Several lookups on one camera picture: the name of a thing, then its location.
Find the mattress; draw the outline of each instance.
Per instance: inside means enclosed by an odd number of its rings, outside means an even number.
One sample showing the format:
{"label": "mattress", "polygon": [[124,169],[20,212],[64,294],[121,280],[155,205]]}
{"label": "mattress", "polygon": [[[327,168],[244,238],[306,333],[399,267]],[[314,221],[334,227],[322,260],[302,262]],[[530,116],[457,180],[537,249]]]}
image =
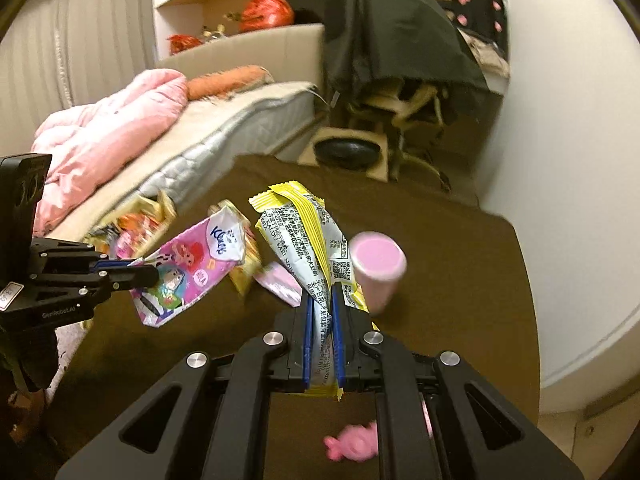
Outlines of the mattress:
{"label": "mattress", "polygon": [[[271,153],[311,124],[314,95],[308,90],[312,86],[307,82],[278,83],[238,94],[233,103],[190,103],[174,127],[49,236],[81,240],[104,214],[134,193],[155,197],[164,189],[179,214],[231,169],[236,155]],[[48,402],[86,329],[76,323],[56,329],[56,335],[58,373],[46,391]]]}

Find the pink cylindrical container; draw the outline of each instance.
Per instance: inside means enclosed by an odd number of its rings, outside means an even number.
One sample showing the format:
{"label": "pink cylindrical container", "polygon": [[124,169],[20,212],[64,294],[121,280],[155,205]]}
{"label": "pink cylindrical container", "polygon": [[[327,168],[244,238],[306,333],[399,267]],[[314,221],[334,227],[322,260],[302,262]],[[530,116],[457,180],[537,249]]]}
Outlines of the pink cylindrical container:
{"label": "pink cylindrical container", "polygon": [[376,316],[396,291],[406,270],[406,257],[391,238],[376,232],[355,235],[349,242],[349,252],[369,312]]}

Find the red plastic bag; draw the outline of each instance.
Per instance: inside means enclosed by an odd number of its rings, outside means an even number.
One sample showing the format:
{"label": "red plastic bag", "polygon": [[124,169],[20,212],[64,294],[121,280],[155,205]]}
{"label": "red plastic bag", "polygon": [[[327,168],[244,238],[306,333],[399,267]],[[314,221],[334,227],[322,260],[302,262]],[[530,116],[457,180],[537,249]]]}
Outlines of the red plastic bag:
{"label": "red plastic bag", "polygon": [[251,0],[240,19],[240,32],[293,25],[293,9],[286,0]]}
{"label": "red plastic bag", "polygon": [[202,44],[198,38],[185,36],[183,34],[174,34],[173,36],[169,36],[167,40],[171,42],[169,47],[169,53],[171,55]]}

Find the orange pillow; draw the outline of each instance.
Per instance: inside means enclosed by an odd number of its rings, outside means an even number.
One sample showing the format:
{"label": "orange pillow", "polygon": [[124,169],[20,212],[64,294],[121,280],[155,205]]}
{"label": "orange pillow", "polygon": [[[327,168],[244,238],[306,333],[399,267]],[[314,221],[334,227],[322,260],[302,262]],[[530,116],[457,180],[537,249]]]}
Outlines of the orange pillow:
{"label": "orange pillow", "polygon": [[247,65],[197,77],[189,81],[187,87],[189,101],[196,101],[210,96],[229,99],[234,93],[252,90],[268,83],[273,83],[273,77],[267,69]]}

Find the beige curtain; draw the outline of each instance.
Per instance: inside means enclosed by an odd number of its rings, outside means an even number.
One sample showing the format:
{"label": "beige curtain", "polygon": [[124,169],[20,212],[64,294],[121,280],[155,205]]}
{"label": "beige curtain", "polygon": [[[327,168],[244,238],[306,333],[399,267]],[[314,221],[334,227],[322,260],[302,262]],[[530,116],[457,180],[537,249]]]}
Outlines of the beige curtain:
{"label": "beige curtain", "polygon": [[0,156],[47,116],[124,88],[154,64],[152,0],[29,0],[0,43]]}

